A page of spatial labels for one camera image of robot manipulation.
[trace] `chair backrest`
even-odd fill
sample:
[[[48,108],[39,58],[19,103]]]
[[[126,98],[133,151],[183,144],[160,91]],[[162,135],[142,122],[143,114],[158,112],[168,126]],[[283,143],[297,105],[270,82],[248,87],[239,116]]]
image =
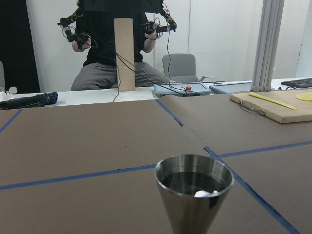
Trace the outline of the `chair backrest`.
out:
[[[162,58],[165,76],[178,82],[198,82],[196,59],[192,54],[170,54]]]
[[[5,90],[4,69],[2,62],[0,61],[0,92],[4,90]]]

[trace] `lemon slice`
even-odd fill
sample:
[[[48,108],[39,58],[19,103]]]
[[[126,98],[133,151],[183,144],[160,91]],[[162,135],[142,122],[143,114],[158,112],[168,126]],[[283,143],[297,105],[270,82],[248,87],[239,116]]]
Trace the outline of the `lemon slice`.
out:
[[[302,101],[312,101],[312,93],[298,94],[296,98]]]

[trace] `wooden cutting board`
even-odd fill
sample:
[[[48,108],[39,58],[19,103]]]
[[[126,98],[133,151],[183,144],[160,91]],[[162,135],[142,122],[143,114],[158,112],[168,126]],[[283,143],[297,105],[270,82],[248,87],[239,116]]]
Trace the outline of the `wooden cutting board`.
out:
[[[312,101],[301,101],[296,99],[296,95],[310,92],[312,92],[312,89],[283,90],[260,93],[268,98],[279,100],[294,106],[297,110],[291,110],[276,103],[252,97],[249,93],[231,94],[230,99],[237,103],[239,103],[239,100],[242,100],[243,104],[250,106],[251,108],[265,110],[265,116],[280,123],[293,123],[312,120]]]

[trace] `person's arm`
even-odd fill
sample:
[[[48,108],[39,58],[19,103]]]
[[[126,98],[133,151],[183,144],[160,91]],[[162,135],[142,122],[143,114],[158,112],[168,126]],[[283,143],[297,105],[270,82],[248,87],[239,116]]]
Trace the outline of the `person's arm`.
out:
[[[145,34],[145,37],[147,38],[144,42],[143,45],[143,51],[145,53],[149,53],[153,50],[154,46],[155,46],[155,42],[157,39],[157,33],[156,31],[154,31],[152,34]]]
[[[82,46],[82,50],[78,49],[78,44],[76,41],[72,42],[72,48],[76,52],[83,52],[85,49],[89,49],[91,47],[91,38],[88,38],[87,42]]]

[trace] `person's hand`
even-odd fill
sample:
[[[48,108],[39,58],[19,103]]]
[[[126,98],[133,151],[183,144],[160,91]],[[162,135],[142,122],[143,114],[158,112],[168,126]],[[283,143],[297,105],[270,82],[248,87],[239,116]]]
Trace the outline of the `person's hand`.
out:
[[[82,46],[82,49],[89,49],[91,47],[91,38],[88,38],[86,43]]]
[[[156,31],[154,31],[152,34],[145,34],[145,37],[147,38],[147,39],[151,39],[151,40],[155,40],[156,38],[157,38],[157,33],[156,33]]]

